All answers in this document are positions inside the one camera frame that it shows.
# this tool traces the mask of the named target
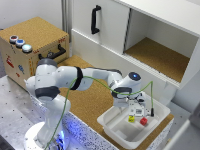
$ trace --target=cabinet handle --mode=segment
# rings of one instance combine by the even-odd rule
[[[60,44],[58,45],[58,49],[60,50],[59,52],[57,52],[57,53],[55,53],[55,54],[53,54],[49,57],[46,57],[46,58],[55,59],[56,57],[59,57],[60,55],[62,55],[66,52],[66,50],[63,47],[61,47]],[[39,57],[40,60],[45,58],[45,57],[42,56],[42,54],[38,54],[38,57]]]
[[[92,24],[91,24],[91,31],[92,34],[98,33],[100,30],[96,28],[96,12],[101,10],[101,7],[96,5],[96,8],[92,10]]]

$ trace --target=green object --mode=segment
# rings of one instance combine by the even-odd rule
[[[119,93],[119,92],[116,92],[116,91],[112,90],[110,87],[108,87],[107,85],[105,85],[104,83],[102,83],[101,81],[99,81],[98,79],[95,79],[95,78],[93,78],[93,77],[84,76],[83,78],[90,78],[90,79],[93,79],[93,80],[99,82],[101,85],[103,85],[103,86],[106,87],[107,89],[111,90],[112,92],[117,93],[117,94],[121,94],[121,95],[134,95],[134,94],[140,93],[141,91],[145,90],[145,89],[151,84],[151,104],[152,104],[152,108],[153,108],[153,81],[149,82],[143,89],[141,89],[140,91],[138,91],[138,92],[136,92],[136,93],[124,94],[124,93]],[[68,89],[68,91],[67,91],[67,95],[66,95],[66,97],[65,97],[65,104],[64,104],[63,111],[62,111],[62,115],[61,115],[61,117],[60,117],[60,120],[59,120],[59,122],[58,122],[56,128],[55,128],[55,131],[54,131],[54,133],[53,133],[53,136],[52,136],[51,140],[47,143],[47,146],[45,147],[44,150],[46,150],[47,147],[49,147],[49,144],[50,144],[51,141],[53,140],[53,138],[54,138],[54,136],[55,136],[55,134],[56,134],[56,131],[57,131],[57,129],[58,129],[58,126],[59,126],[60,122],[62,121],[64,112],[65,112],[65,108],[66,108],[66,104],[67,104],[67,98],[68,98],[68,95],[69,95],[69,91],[70,91],[72,85],[76,82],[76,80],[77,80],[77,78],[75,78],[75,79],[71,82],[71,84],[70,84],[70,86],[69,86],[69,89]]]

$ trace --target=cardboard box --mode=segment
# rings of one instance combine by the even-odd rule
[[[17,35],[32,46],[31,53],[23,53],[22,49],[10,44],[10,36]],[[50,57],[58,53],[58,45],[66,50],[54,60],[59,63],[69,57],[69,35],[47,21],[36,17],[0,31],[0,50],[6,74],[24,89],[25,82],[35,75],[37,63],[42,57]]]

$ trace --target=power cord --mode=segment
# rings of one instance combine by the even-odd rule
[[[95,78],[93,78],[93,77],[84,76],[83,78],[90,78],[90,79],[93,79],[93,80],[99,82],[101,85],[103,85],[103,86],[106,87],[107,89],[111,90],[112,92],[117,93],[117,94],[120,94],[120,95],[134,95],[134,94],[140,93],[141,91],[145,90],[145,89],[151,84],[151,106],[152,106],[152,108],[151,108],[151,116],[154,116],[154,109],[153,109],[153,81],[149,82],[143,89],[141,89],[140,91],[138,91],[138,92],[136,92],[136,93],[124,94],[124,93],[119,93],[119,92],[116,92],[116,91],[112,90],[110,87],[108,87],[107,85],[105,85],[104,83],[102,83],[101,81],[99,81],[98,79],[95,79]],[[46,150],[47,147],[49,147],[49,144],[50,144],[51,141],[53,140],[53,138],[54,138],[54,136],[55,136],[55,134],[56,134],[56,131],[57,131],[57,129],[58,129],[58,126],[59,126],[60,122],[62,121],[62,118],[63,118],[63,116],[64,116],[64,112],[65,112],[65,108],[66,108],[66,104],[67,104],[67,98],[68,98],[68,96],[69,96],[69,91],[70,91],[71,87],[73,86],[73,84],[76,82],[76,80],[77,80],[77,78],[74,78],[74,80],[71,82],[71,84],[70,84],[70,86],[69,86],[69,89],[68,89],[68,91],[67,91],[67,95],[66,95],[66,97],[65,97],[65,104],[64,104],[63,111],[62,111],[62,115],[61,115],[60,120],[58,121],[58,124],[57,124],[57,126],[56,126],[56,128],[55,128],[55,130],[54,130],[54,133],[53,133],[53,136],[51,137],[51,140],[47,143],[47,146],[45,147],[44,150]]]

